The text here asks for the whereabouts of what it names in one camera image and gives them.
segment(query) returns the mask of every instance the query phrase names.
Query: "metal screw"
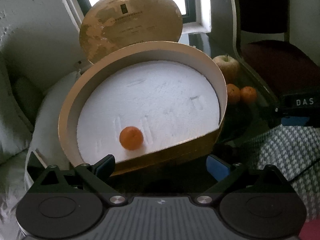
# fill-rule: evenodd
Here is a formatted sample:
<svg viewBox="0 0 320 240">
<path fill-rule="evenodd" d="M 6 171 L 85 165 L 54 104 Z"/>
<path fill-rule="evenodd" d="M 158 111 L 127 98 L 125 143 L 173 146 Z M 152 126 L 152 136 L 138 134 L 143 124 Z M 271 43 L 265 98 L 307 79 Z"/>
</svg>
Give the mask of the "metal screw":
<svg viewBox="0 0 320 240">
<path fill-rule="evenodd" d="M 197 201 L 201 204 L 209 204 L 212 202 L 212 198 L 209 196 L 200 196 L 197 198 Z"/>
<path fill-rule="evenodd" d="M 109 200 L 113 204 L 121 204 L 125 201 L 125 198 L 122 196 L 113 196 Z"/>
</svg>

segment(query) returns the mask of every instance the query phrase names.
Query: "window sill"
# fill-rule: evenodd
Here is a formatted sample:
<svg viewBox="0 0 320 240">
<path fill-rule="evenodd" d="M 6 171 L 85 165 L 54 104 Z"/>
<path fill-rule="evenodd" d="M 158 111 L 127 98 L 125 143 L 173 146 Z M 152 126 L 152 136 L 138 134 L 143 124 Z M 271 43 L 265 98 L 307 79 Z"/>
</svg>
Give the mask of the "window sill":
<svg viewBox="0 0 320 240">
<path fill-rule="evenodd" d="M 189 33 L 209 33 L 210 30 L 202 26 L 200 23 L 185 23 L 182 28 L 182 34 Z"/>
</svg>

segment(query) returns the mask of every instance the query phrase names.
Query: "white foam insert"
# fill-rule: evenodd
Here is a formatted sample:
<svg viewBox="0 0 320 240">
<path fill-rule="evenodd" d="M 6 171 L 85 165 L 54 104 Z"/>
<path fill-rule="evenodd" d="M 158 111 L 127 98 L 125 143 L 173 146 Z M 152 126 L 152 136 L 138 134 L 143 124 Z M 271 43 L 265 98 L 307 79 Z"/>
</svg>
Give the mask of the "white foam insert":
<svg viewBox="0 0 320 240">
<path fill-rule="evenodd" d="M 219 126 L 217 95 L 199 72 L 170 61 L 149 61 L 124 68 L 102 82 L 81 111 L 77 141 L 86 163 L 108 154 L 116 162 L 174 146 Z M 119 135 L 138 127 L 143 147 L 125 150 Z"/>
</svg>

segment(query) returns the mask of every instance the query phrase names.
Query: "houndstooth fabric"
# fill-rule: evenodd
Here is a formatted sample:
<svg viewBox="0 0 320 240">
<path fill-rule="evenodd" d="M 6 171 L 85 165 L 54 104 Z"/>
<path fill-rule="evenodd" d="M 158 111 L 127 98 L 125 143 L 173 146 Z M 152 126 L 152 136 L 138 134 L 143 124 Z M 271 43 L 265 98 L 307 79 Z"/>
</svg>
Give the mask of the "houndstooth fabric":
<svg viewBox="0 0 320 240">
<path fill-rule="evenodd" d="M 320 162 L 292 183 L 307 209 L 307 221 L 320 218 Z"/>
<path fill-rule="evenodd" d="M 282 126 L 259 135 L 240 148 L 242 162 L 251 169 L 275 165 L 291 180 L 320 158 L 320 134 L 313 127 Z M 320 164 L 292 184 L 307 208 L 307 220 L 320 217 Z"/>
</svg>

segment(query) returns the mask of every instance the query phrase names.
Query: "black label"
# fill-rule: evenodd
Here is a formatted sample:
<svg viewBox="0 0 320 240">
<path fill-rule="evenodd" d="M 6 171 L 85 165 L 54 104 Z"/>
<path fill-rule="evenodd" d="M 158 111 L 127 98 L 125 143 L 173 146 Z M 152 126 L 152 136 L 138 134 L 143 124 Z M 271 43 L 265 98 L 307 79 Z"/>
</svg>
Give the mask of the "black label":
<svg viewBox="0 0 320 240">
<path fill-rule="evenodd" d="M 121 7 L 122 14 L 128 13 L 128 9 L 125 3 L 121 4 L 120 7 Z"/>
<path fill-rule="evenodd" d="M 319 95 L 316 94 L 288 95 L 285 97 L 286 107 L 320 106 L 319 103 Z"/>
</svg>

